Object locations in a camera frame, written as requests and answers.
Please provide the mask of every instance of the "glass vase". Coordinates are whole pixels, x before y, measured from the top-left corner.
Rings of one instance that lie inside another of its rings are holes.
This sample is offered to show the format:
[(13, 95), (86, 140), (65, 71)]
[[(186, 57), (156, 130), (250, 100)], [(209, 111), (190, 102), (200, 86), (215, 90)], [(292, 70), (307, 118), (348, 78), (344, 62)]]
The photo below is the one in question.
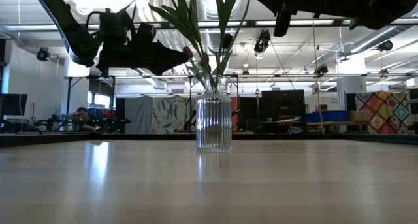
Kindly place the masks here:
[(206, 77), (206, 91), (197, 99), (196, 144), (200, 152), (230, 152), (232, 150), (231, 99), (222, 92), (222, 76), (213, 86)]

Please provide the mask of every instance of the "green leaves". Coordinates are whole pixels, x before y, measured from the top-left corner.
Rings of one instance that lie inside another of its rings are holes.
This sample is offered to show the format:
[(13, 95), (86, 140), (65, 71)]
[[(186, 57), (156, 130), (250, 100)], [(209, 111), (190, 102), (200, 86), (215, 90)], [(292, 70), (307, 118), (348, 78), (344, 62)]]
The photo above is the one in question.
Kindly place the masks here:
[(165, 9), (169, 14), (173, 15), (174, 17), (178, 17), (177, 10), (172, 7), (168, 7), (166, 5), (161, 5), (161, 8)]
[[(217, 5), (217, 13), (219, 18), (219, 28), (221, 30), (221, 48), (218, 52), (211, 51), (216, 57), (216, 67), (213, 67), (214, 70), (211, 71), (211, 67), (209, 66), (208, 60), (205, 58), (207, 50), (205, 50), (202, 46), (202, 39), (201, 34), (199, 32), (199, 17), (198, 17), (198, 7), (197, 7), (197, 0), (190, 0), (189, 6), (187, 5), (186, 0), (171, 0), (174, 8), (162, 5), (161, 8), (155, 7), (150, 5), (150, 9), (156, 13), (158, 13), (162, 18), (166, 19), (171, 25), (173, 25), (196, 49), (201, 61), (202, 67), (198, 67), (198, 65), (191, 60), (191, 67), (188, 67), (193, 74), (196, 76), (196, 79), (206, 87), (206, 81), (201, 75), (201, 70), (203, 76), (209, 76), (210, 84), (216, 88), (217, 81), (215, 82), (212, 74), (223, 74), (226, 66), (228, 64), (229, 58), (232, 54), (232, 43), (234, 42), (238, 32), (235, 33), (235, 37), (230, 45), (229, 41), (224, 43), (224, 36), (225, 31), (228, 25), (228, 21), (231, 17), (231, 12), (233, 7), (235, 6), (236, 0), (216, 0)], [(246, 7), (246, 11), (244, 13), (244, 17), (242, 21), (245, 19), (245, 15), (248, 11), (248, 4)]]
[(199, 23), (197, 18), (197, 0), (190, 0), (189, 19), (191, 30), (195, 35), (196, 41), (201, 42), (201, 33), (199, 32)]
[(216, 0), (216, 6), (217, 6), (217, 16), (219, 20), (221, 20), (221, 13), (223, 10), (223, 0)]
[(190, 28), (188, 28), (186, 25), (184, 25), (178, 18), (170, 14), (169, 12), (163, 10), (162, 8), (155, 7), (152, 5), (149, 5), (150, 9), (158, 15), (160, 15), (162, 18), (166, 19), (170, 24), (172, 24), (184, 37), (186, 37), (192, 44), (196, 43), (195, 36), (193, 32), (190, 31)]
[(178, 5), (178, 19), (191, 30), (190, 21), (189, 21), (189, 8), (187, 7), (187, 2), (185, 0), (177, 0)]
[(231, 12), (233, 10), (233, 7), (236, 3), (236, 0), (225, 0), (225, 4), (222, 7), (222, 11), (219, 12), (218, 8), (218, 16), (219, 16), (219, 28), (221, 29), (221, 32), (225, 32), (229, 18), (231, 17)]
[(192, 68), (189, 68), (191, 72), (195, 75), (196, 79), (206, 88), (206, 82), (202, 79), (202, 76), (199, 72), (199, 68), (193, 60), (190, 60)]

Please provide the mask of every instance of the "colorful quilt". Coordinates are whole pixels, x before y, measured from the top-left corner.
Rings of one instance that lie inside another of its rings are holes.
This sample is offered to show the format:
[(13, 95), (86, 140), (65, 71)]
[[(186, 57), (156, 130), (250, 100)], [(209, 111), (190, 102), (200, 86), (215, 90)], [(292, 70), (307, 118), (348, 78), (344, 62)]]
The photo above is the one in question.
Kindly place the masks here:
[(368, 111), (371, 122), (369, 132), (381, 134), (408, 134), (410, 109), (406, 93), (358, 93), (355, 95), (357, 110)]

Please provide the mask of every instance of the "desk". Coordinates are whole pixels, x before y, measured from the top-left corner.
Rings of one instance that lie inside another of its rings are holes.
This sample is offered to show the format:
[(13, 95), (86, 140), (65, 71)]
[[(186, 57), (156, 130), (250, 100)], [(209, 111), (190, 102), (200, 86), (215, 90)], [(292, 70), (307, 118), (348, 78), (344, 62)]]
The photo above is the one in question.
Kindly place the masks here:
[(418, 223), (418, 150), (346, 140), (0, 149), (1, 223)]
[[(340, 126), (341, 125), (358, 125), (358, 126), (365, 126), (368, 125), (370, 122), (369, 121), (327, 121), (327, 122), (323, 122), (324, 128), (329, 131), (329, 127), (330, 126), (336, 126), (334, 127), (333, 132), (334, 133), (339, 133), (340, 132)], [(319, 127), (322, 126), (321, 122), (318, 123), (307, 123), (306, 124), (307, 127)]]

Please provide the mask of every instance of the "person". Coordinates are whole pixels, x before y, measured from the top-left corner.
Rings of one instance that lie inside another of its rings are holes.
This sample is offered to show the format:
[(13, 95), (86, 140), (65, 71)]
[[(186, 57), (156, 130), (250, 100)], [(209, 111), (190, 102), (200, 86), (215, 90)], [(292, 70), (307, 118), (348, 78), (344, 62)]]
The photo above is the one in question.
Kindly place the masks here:
[(80, 107), (77, 109), (77, 116), (80, 119), (81, 131), (95, 132), (101, 129), (99, 125), (97, 125), (97, 120), (88, 115), (86, 108)]

